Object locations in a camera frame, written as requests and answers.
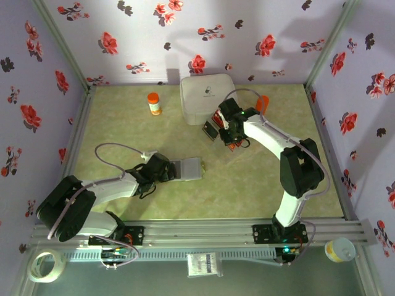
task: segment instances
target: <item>masking tape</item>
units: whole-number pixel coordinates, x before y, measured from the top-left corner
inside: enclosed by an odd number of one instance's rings
[[[44,262],[44,257],[52,255],[54,260],[53,269],[45,276],[41,275],[40,268]],[[63,254],[51,249],[42,249],[32,256],[27,267],[29,279],[33,282],[53,282],[63,272],[66,266],[66,258]]]

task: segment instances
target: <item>pill bottle cap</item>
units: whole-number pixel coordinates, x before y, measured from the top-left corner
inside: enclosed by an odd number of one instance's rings
[[[152,92],[148,95],[148,102],[151,104],[156,104],[159,102],[159,95],[156,92]]]

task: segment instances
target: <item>wall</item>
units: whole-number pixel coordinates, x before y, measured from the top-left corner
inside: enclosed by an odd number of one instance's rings
[[[0,9],[0,294],[58,181],[83,91],[30,1]]]
[[[43,0],[92,84],[303,83],[344,0]]]
[[[387,295],[395,283],[395,8],[365,0],[343,31],[312,91]]]

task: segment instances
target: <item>white robotic arm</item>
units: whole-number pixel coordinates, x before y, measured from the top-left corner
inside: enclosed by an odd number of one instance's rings
[[[286,134],[262,120],[253,108],[242,110],[232,98],[219,105],[219,115],[224,125],[219,133],[225,145],[253,138],[279,159],[280,181],[285,191],[273,217],[273,231],[277,237],[291,234],[298,227],[306,197],[324,178],[320,166],[310,157],[313,155],[319,161],[317,145],[311,139],[302,141]]]

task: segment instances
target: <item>orange pill bottle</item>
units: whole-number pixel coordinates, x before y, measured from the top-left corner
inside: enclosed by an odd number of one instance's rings
[[[160,107],[159,95],[156,92],[152,92],[148,95],[148,105],[151,113],[153,115],[159,115],[162,113],[162,108]]]

